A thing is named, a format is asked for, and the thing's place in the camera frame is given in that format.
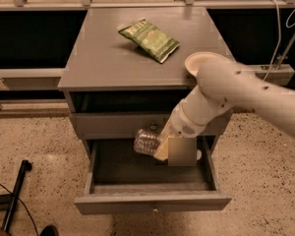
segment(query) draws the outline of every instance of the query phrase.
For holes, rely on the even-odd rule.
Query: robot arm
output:
[[[168,138],[198,136],[213,118],[234,106],[251,110],[295,138],[295,91],[256,77],[246,66],[219,55],[196,53],[186,67],[198,85],[172,111],[154,157],[168,157]]]

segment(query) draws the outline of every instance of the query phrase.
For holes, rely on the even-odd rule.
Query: terrazzo floor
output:
[[[0,114],[0,182],[10,190],[23,159],[33,165],[21,199],[39,232],[52,223],[61,236],[295,236],[295,142],[252,113],[233,114],[213,153],[220,189],[233,197],[223,211],[81,215],[73,200],[89,159],[66,107]],[[10,232],[35,235],[21,205]]]

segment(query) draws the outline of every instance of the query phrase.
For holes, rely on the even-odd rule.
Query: snack bag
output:
[[[142,19],[130,26],[119,27],[118,32],[137,43],[159,63],[163,63],[179,42],[161,31],[154,24]]]

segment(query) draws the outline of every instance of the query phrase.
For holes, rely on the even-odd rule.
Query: drawer front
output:
[[[94,142],[82,214],[222,210],[231,198],[219,191],[209,149],[195,167],[153,165],[132,152],[133,140]]]
[[[126,139],[133,138],[141,128],[164,127],[170,114],[71,114],[70,120],[78,137],[82,140],[91,139]],[[231,117],[231,112],[213,119],[202,135],[221,135]]]
[[[81,214],[143,213],[172,211],[223,210],[231,199],[219,193],[209,195],[168,196],[142,198],[140,201],[125,197],[108,198],[82,197],[75,199],[75,205]]]

